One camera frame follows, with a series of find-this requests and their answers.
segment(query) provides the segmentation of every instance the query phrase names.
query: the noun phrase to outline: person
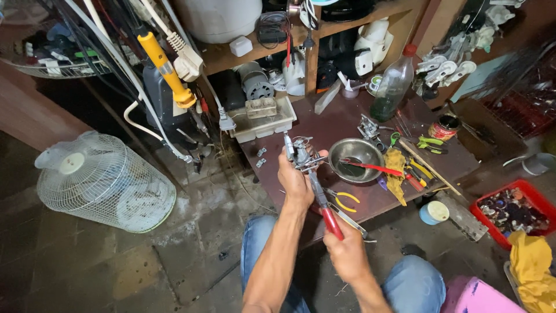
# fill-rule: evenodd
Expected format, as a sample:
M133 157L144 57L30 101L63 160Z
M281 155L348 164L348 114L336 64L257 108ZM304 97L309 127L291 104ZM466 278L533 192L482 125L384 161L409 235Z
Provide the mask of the person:
M322 150L320 155L328 155ZM242 313L309 313L300 291L291 284L301 229L314 194L306 174L278 157L278 180L286 198L278 218L247 221L241 248ZM337 274L348 283L362 313L434 313L445 299L440 273L418 256L403 257L380 286L369 266L361 233L337 215L344 240L325 231L324 244Z

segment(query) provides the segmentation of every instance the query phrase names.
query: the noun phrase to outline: hand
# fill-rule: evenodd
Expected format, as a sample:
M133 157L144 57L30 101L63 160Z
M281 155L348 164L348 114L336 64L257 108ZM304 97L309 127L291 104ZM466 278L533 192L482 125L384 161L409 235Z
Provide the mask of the hand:
M372 277L361 232L347 224L336 212L333 214L344 234L344 240L339 241L333 233L325 229L323 241L336 272L350 285Z
M321 150L319 154L321 157L326 157L328 151ZM305 209L308 209L315 200L309 176L295 169L293 163L287 160L286 147L282 147L282 153L278 156L278 165L280 166L278 181L286 192L286 201L301 203Z

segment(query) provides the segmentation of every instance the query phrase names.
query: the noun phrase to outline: yellow soldering iron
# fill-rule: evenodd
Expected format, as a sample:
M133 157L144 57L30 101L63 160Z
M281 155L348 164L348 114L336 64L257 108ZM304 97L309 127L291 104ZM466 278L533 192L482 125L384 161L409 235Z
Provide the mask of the yellow soldering iron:
M151 58L151 61L155 64L160 74L162 74L162 77L164 77L164 80L172 89L173 99L177 106L187 109L195 104L195 96L193 96L189 88L183 87L172 63L170 63L168 57L158 44L158 41L156 41L155 35L153 35L152 32L148 32L146 36L137 36L137 40L139 40L139 43L147 52L148 57Z

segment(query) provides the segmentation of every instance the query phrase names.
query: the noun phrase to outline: jeans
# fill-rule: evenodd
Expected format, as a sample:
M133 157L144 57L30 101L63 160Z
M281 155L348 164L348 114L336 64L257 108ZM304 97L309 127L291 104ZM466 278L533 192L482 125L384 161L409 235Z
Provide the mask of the jeans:
M241 247L241 288L259 258L276 223L273 216L256 216L247 222ZM418 256L405 256L394 265L382 285L383 293L395 313L435 313L446 297L442 275ZM307 303L292 284L280 312L309 313Z

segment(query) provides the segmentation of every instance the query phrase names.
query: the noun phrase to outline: yellow rag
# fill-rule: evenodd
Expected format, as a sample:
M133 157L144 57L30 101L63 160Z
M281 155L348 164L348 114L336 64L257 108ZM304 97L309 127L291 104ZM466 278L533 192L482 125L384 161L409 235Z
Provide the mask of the yellow rag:
M511 270L519 281L519 297L529 313L554 312L556 308L556 277L548 267L552 251L543 236L527 236L524 231L511 233Z
M404 165L405 157L401 154L400 150L389 148L386 151L386 154L384 154L384 166L387 168L395 169L403 173ZM402 206L407 206L404 199L404 191L401 190L401 183L404 181L404 178L388 173L384 174L386 174L386 178L388 179L386 182L388 189L396 196Z

